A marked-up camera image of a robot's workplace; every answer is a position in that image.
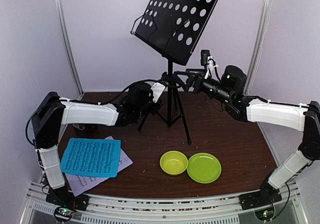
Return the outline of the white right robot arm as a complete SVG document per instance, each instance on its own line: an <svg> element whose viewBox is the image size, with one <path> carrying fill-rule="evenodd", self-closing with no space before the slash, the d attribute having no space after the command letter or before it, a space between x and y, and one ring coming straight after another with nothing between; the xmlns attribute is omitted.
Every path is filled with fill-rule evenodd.
<svg viewBox="0 0 320 224"><path fill-rule="evenodd" d="M289 104L266 100L259 96L244 95L247 76L243 71L228 65L220 80L215 80L206 71L188 69L175 71L174 77L184 91L193 88L193 93L205 93L224 105L225 111L241 122L267 123L291 128L303 133L301 144L266 179L256 194L259 204L268 204L276 191L306 166L320 158L320 105Z"/></svg>

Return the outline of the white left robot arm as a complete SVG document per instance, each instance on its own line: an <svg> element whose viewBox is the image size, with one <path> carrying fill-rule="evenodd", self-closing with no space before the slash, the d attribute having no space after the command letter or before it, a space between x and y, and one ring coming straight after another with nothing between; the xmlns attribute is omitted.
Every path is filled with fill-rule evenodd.
<svg viewBox="0 0 320 224"><path fill-rule="evenodd" d="M64 189L66 184L58 154L61 126L84 124L125 127L136 124L145 115L159 110L165 88L159 81L137 81L125 89L127 94L119 103L113 99L107 102L81 102L60 97L54 91L45 96L29 119L34 133L30 143L38 153L40 167L49 187L53 189L51 195L55 201L61 206L72 202L71 193Z"/></svg>

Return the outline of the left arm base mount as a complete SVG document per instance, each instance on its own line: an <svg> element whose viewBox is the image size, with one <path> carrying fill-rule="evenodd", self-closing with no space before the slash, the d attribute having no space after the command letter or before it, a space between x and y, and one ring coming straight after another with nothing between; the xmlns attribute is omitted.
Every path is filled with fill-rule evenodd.
<svg viewBox="0 0 320 224"><path fill-rule="evenodd" d="M69 203L58 199L54 193L48 192L46 195L46 202L56 205L53 211L53 217L59 223L66 223L70 221L74 215L79 211L86 211L89 204L89 196L81 194L74 197Z"/></svg>

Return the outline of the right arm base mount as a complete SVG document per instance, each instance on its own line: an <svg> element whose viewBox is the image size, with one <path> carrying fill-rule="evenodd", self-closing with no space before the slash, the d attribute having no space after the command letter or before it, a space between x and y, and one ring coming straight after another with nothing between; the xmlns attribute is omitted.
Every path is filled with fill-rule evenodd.
<svg viewBox="0 0 320 224"><path fill-rule="evenodd" d="M282 196L278 193L262 197L260 191L241 194L239 196L239 202L243 211L253 210L255 217L259 221L270 221L276 216L276 209L274 204L280 202Z"/></svg>

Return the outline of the blue sheet music page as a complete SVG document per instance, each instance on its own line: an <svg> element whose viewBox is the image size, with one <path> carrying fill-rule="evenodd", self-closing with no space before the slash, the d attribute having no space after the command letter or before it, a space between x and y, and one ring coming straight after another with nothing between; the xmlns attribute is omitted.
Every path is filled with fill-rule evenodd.
<svg viewBox="0 0 320 224"><path fill-rule="evenodd" d="M120 140L71 138L61 159L61 171L84 177L115 178L120 155Z"/></svg>

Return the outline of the black perforated music stand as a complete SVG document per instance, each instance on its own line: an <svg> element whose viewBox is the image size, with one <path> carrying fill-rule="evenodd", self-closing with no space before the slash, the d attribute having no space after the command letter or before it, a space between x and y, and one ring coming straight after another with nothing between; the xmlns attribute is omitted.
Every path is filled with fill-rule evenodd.
<svg viewBox="0 0 320 224"><path fill-rule="evenodd" d="M182 119L187 143L192 140L188 130L173 65L186 66L210 19L218 0L149 0L144 13L132 26L131 34L167 59L167 117L162 120L171 127Z"/></svg>

